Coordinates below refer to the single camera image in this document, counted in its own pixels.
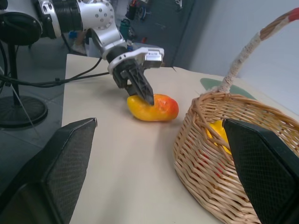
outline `beige table surface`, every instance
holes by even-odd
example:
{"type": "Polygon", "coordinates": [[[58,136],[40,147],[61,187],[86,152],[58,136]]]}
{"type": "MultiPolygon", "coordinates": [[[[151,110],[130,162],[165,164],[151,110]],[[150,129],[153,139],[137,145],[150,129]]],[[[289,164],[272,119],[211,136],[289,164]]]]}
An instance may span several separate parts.
{"type": "MultiPolygon", "coordinates": [[[[68,55],[66,78],[88,70],[97,60],[68,55]]],[[[106,72],[107,66],[102,61],[89,74],[106,72]]],[[[178,102],[180,113],[173,122],[134,119],[126,106],[126,91],[117,88],[111,75],[65,85],[63,126],[90,117],[98,119],[71,224],[220,224],[180,182],[173,166],[172,144],[191,100],[205,92],[200,79],[222,78],[180,68],[151,69],[145,76],[155,93],[178,102]]],[[[235,84],[299,120],[242,80],[235,84]]]]}

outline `black foam pad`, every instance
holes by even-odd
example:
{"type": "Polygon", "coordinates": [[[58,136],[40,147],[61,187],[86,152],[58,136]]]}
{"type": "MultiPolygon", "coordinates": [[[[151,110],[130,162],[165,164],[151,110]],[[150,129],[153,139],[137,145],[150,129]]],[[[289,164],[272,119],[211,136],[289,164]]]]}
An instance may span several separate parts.
{"type": "Polygon", "coordinates": [[[89,162],[96,119],[60,128],[0,195],[1,224],[68,224],[89,162]]]}
{"type": "Polygon", "coordinates": [[[272,131],[227,119],[236,171],[263,224],[299,223],[299,158],[272,131]]]}

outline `gray floor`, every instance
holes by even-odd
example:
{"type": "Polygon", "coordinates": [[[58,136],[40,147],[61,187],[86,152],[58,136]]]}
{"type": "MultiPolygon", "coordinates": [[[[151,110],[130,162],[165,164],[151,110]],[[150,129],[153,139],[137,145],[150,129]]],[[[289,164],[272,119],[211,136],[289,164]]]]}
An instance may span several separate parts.
{"type": "MultiPolygon", "coordinates": [[[[64,79],[68,50],[62,39],[41,39],[31,50],[19,47],[17,54],[18,78],[27,82],[48,82],[55,78],[64,79]]],[[[49,113],[43,122],[36,125],[38,135],[32,127],[21,129],[0,129],[0,183],[10,181],[10,176],[18,172],[32,156],[39,152],[53,133],[61,127],[64,86],[36,88],[20,86],[20,95],[33,96],[46,103],[49,113]]],[[[12,95],[9,87],[4,87],[1,97],[12,95]]]]}

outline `wrapped basket handle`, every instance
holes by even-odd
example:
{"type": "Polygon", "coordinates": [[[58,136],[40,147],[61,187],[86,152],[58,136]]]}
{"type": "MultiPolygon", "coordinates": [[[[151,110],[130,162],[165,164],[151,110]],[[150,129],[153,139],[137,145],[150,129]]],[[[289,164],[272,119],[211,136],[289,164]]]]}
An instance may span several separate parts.
{"type": "Polygon", "coordinates": [[[268,26],[258,32],[251,41],[242,49],[241,53],[233,61],[228,74],[223,79],[221,85],[218,87],[219,92],[229,93],[230,87],[233,84],[234,78],[238,75],[244,62],[254,51],[255,48],[261,43],[278,32],[282,27],[286,26],[290,22],[299,20],[299,8],[296,8],[270,23],[268,26]]]}

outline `fan stand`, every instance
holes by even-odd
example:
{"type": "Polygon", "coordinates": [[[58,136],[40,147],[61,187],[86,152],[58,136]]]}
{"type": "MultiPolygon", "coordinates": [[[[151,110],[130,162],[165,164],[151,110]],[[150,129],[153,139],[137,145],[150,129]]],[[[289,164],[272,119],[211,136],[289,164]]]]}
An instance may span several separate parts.
{"type": "MultiPolygon", "coordinates": [[[[15,45],[8,44],[9,64],[11,71],[11,78],[18,78],[15,45]]],[[[12,85],[16,94],[13,92],[13,96],[0,98],[0,127],[4,128],[18,128],[30,126],[31,122],[36,124],[44,120],[48,115],[47,105],[33,97],[19,96],[19,86],[17,84],[12,85]],[[18,97],[20,98],[28,116],[24,112],[22,105],[20,104],[18,97]]]]}

